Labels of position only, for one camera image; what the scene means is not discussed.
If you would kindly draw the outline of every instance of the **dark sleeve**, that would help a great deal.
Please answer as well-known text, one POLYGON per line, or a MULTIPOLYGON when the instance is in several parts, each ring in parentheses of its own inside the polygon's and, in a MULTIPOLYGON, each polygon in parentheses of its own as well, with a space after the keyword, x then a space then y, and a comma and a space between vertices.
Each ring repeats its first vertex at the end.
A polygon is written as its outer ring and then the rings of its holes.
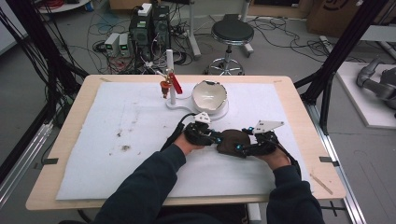
POLYGON ((93 223, 152 223, 186 163, 179 147, 155 152, 104 203, 93 223))
POLYGON ((324 223, 318 200, 294 166, 280 167, 274 175, 276 189, 271 192, 267 207, 269 224, 324 223))

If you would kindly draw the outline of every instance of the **stool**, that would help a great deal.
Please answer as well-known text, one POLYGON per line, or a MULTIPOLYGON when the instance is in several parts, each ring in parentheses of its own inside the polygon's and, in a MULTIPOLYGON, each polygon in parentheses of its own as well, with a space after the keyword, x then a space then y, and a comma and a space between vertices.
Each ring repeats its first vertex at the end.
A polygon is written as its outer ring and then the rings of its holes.
POLYGON ((228 45, 224 58, 213 61, 204 74, 210 75, 244 75, 243 66, 234 59, 231 59, 231 47, 243 46, 249 43, 254 36, 253 28, 240 20, 217 21, 212 27, 212 36, 220 43, 228 45))

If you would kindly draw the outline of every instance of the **concrete floor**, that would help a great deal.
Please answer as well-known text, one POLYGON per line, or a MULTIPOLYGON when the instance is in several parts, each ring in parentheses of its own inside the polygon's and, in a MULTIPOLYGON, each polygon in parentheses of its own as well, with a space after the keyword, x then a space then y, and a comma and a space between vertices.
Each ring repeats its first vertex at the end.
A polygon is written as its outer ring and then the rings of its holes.
MULTIPOLYGON (((60 30, 71 49, 73 57, 90 74, 99 74, 98 68, 106 67, 106 59, 98 55, 99 59, 83 49, 92 49, 97 40, 105 40, 104 35, 97 34, 100 25, 97 23, 119 23, 114 32, 127 29, 129 22, 127 14, 120 14, 109 10, 95 10, 85 12, 83 9, 57 14, 60 30)), ((211 19, 202 17, 197 19, 196 27, 203 24, 198 34, 209 34, 211 19)), ((317 35, 306 32, 304 21, 287 21, 287 29, 298 34, 299 44, 306 44, 307 40, 318 41, 317 35)), ((265 36, 272 43, 288 46, 291 37, 283 31, 265 31, 265 36)), ((179 75, 200 75, 212 60, 222 57, 226 47, 207 35, 197 36, 198 45, 203 54, 198 61, 186 66, 176 66, 179 75)), ((332 43, 337 39, 330 38, 332 43)), ((380 55, 386 63, 395 63, 382 49, 360 42, 351 55, 370 62, 374 56, 380 55)), ((255 52, 246 58, 245 52, 233 50, 233 58, 246 68, 247 75, 288 76, 293 81, 300 80, 316 72, 321 63, 291 49, 278 48, 270 45, 263 35, 256 31, 251 46, 255 52)), ((313 55, 308 49, 299 51, 324 61, 326 57, 313 55)), ((0 56, 0 162, 3 162, 9 151, 16 145, 24 131, 45 104, 44 84, 35 74, 32 65, 18 47, 10 49, 0 56)), ((49 141, 42 147, 41 152, 33 162, 31 168, 24 175, 15 188, 5 206, 0 210, 0 223, 58 223, 64 219, 81 220, 77 211, 28 211, 24 204, 38 177, 40 170, 34 165, 39 162, 41 154, 56 137, 58 130, 54 130, 49 141)), ((329 133, 332 143, 338 153, 349 183, 361 206, 367 223, 394 223, 396 215, 396 181, 393 162, 396 160, 395 130, 366 128, 358 112, 349 100, 346 92, 337 78, 334 79, 331 107, 329 112, 329 133)), ((334 206, 344 207, 342 202, 334 201, 334 206)), ((321 202, 323 206, 330 206, 329 201, 321 202)), ((84 210, 89 217, 94 217, 97 209, 84 210)), ((326 223, 348 223, 347 213, 323 210, 326 223)))

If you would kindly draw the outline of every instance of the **wooden table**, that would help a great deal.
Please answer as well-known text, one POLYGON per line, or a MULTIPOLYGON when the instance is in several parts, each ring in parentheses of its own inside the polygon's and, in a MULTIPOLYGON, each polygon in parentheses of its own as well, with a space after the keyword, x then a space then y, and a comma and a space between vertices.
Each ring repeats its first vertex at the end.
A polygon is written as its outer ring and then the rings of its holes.
MULTIPOLYGON (((267 76, 178 76, 179 82, 198 83, 204 79, 220 83, 273 83, 290 123, 294 138, 301 149, 305 165, 314 185, 314 196, 319 200, 342 199, 345 189, 330 162, 321 162, 319 157, 328 157, 315 127, 309 118, 297 90, 288 77, 267 76)), ((78 93, 69 115, 49 154, 59 158, 57 164, 45 165, 27 200, 29 210, 77 209, 101 207, 105 200, 57 201, 55 197, 64 178, 64 171, 70 153, 77 142, 79 131, 91 108, 96 92, 102 82, 156 82, 160 76, 111 76, 91 75, 87 77, 78 93)), ((205 203, 260 203, 268 202, 268 195, 194 197, 167 199, 165 205, 205 203)))

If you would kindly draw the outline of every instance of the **orange object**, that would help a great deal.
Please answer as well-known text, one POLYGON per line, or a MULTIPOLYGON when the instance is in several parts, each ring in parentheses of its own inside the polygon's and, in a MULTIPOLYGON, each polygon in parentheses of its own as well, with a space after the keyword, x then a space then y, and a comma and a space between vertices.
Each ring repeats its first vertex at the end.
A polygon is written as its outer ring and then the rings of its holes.
POLYGON ((163 99, 166 99, 169 92, 169 88, 171 88, 172 85, 167 81, 161 81, 160 86, 161 86, 161 91, 163 92, 163 99))

